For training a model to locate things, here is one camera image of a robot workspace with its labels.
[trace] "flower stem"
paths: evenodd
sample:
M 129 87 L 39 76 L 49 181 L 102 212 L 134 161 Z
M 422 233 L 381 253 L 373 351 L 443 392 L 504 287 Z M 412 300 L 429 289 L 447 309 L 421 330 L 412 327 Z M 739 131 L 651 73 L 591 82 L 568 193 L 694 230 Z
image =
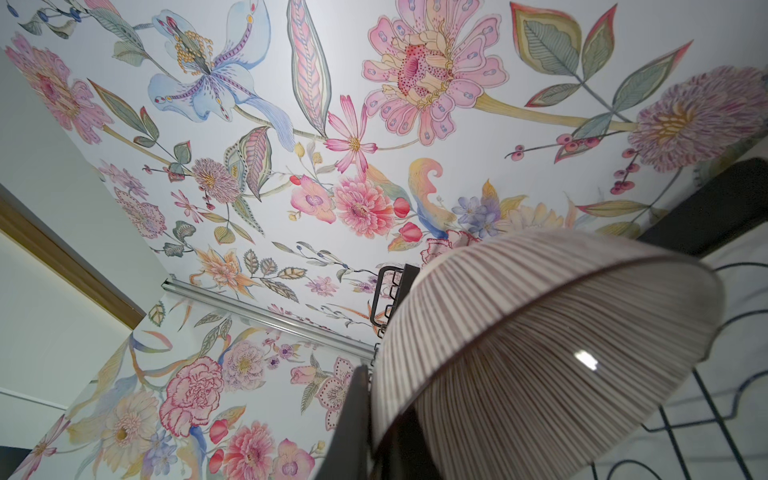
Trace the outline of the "flower stem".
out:
M 568 117 L 565 115 L 546 114 L 540 111 L 526 110 L 520 107 L 513 107 L 502 101 L 498 101 L 488 96 L 480 95 L 475 103 L 475 108 L 487 111 L 492 114 L 506 115 L 508 117 L 520 118 L 521 120 L 534 121 L 540 124 L 564 125 L 565 127 L 579 128 L 588 118 Z M 634 122 L 612 121 L 608 130 L 634 131 L 637 124 Z

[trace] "green leaf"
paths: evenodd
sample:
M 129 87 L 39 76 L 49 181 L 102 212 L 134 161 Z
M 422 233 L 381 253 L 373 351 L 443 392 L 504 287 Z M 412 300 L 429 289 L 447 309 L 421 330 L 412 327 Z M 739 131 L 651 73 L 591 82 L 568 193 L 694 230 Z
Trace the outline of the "green leaf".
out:
M 557 84 L 546 87 L 531 97 L 526 107 L 551 107 L 557 105 L 566 98 L 573 95 L 581 85 L 579 84 Z
M 117 41 L 114 44 L 112 58 L 124 61 L 129 65 L 138 67 L 149 55 L 143 48 L 139 48 L 129 41 Z
M 608 63 L 614 53 L 614 16 L 617 4 L 605 12 L 595 22 L 584 40 L 584 51 L 581 53 L 581 67 L 584 69 L 584 81 L 600 71 Z
M 235 212 L 237 212 L 238 215 L 240 215 L 240 218 L 246 221 L 250 226 L 255 228 L 257 232 L 264 235 L 264 230 L 262 230 L 261 225 L 259 225 L 259 222 L 256 221 L 255 218 L 253 218 L 253 213 L 250 211 L 250 207 L 248 207 L 248 204 L 242 197 L 238 197 L 237 200 L 232 202 L 232 207 L 234 208 Z
M 184 246 L 176 245 L 175 243 L 166 242 L 165 245 L 163 245 L 163 251 L 165 252 L 166 257 L 184 256 Z
M 222 243 L 234 243 L 235 234 L 232 233 L 232 230 L 226 227 L 216 227 L 214 228 L 214 238 L 219 245 Z
M 261 281 L 264 283 L 264 285 L 266 285 L 266 288 L 272 290 L 274 293 L 278 293 L 286 297 L 288 300 L 293 300 L 296 303 L 299 302 L 299 298 L 286 284 L 275 282 L 267 278 L 263 278 Z
M 653 60 L 625 78 L 614 95 L 614 109 L 627 110 L 650 97 L 680 63 L 692 42 Z
M 116 94 L 112 93 L 106 88 L 103 88 L 99 84 L 93 82 L 92 80 L 89 79 L 88 81 L 91 82 L 91 85 L 94 86 L 94 89 L 96 90 L 96 93 L 98 93 L 98 96 L 101 98 L 101 101 L 103 101 L 107 107 L 112 110 L 113 114 L 117 115 L 117 117 L 125 122 L 128 127 L 131 127 L 134 130 L 138 130 L 143 134 L 149 134 L 147 133 L 147 128 L 144 127 L 144 123 L 141 122 L 141 119 L 139 118 L 136 111 L 131 108 L 131 106 L 127 104 L 125 100 L 118 97 Z
M 183 141 L 180 144 L 174 145 L 174 157 L 180 164 L 186 165 L 192 161 L 192 150 L 190 149 L 190 142 Z
M 180 242 L 183 242 L 187 237 L 192 237 L 196 231 L 197 228 L 195 228 L 194 225 L 190 225 L 183 220 L 176 220 L 176 226 L 172 230 L 174 237 L 176 237 Z

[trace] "wall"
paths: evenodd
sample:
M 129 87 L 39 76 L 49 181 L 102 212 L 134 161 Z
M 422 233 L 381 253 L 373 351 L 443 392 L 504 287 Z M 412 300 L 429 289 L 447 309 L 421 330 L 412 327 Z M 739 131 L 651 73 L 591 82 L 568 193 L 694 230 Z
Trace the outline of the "wall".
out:
M 0 388 L 66 408 L 129 330 L 0 234 Z M 0 445 L 30 449 L 62 411 L 0 392 Z

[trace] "pink dahlia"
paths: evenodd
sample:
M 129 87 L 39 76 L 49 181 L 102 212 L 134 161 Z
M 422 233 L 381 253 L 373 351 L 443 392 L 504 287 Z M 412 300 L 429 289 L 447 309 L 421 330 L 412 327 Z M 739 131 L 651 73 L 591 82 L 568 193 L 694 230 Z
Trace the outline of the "pink dahlia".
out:
M 419 122 L 419 140 L 431 145 L 455 130 L 451 112 L 472 108 L 486 88 L 509 79 L 502 60 L 486 55 L 498 41 L 498 15 L 481 18 L 458 40 L 464 24 L 481 7 L 475 2 L 397 2 L 400 18 L 379 18 L 368 32 L 381 61 L 365 61 L 362 76 L 392 82 L 366 98 L 368 115 L 381 112 L 387 130 L 406 135 Z
M 227 168 L 210 158 L 195 160 L 192 173 L 200 187 L 222 204 L 234 202 L 243 193 Z
M 22 71 L 58 124 L 69 131 L 74 125 L 80 138 L 88 144 L 100 143 L 101 139 L 93 127 L 102 129 L 104 124 L 114 122 L 101 107 L 91 101 L 94 95 L 88 85 L 82 80 L 75 80 L 70 87 L 69 68 L 47 48 L 45 51 L 33 48 L 19 33 L 12 41 L 18 51 L 6 47 L 5 54 Z
M 114 194 L 142 237 L 158 238 L 166 230 L 165 217 L 157 205 L 140 202 L 118 188 L 114 189 Z
M 629 142 L 644 164 L 665 172 L 719 157 L 757 133 L 766 118 L 763 72 L 718 67 L 674 85 L 643 109 Z
M 395 224 L 389 197 L 370 181 L 341 177 L 333 193 L 341 221 L 358 237 L 385 235 Z

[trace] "striped lamp shade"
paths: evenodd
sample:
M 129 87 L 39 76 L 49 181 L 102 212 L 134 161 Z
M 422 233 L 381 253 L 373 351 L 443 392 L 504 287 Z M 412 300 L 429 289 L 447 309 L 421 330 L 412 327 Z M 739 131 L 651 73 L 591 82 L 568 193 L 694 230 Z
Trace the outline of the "striped lamp shade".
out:
M 414 406 L 446 480 L 570 478 L 683 382 L 723 311 L 704 265 L 616 237 L 528 230 L 439 260 L 389 323 L 372 427 L 385 449 Z

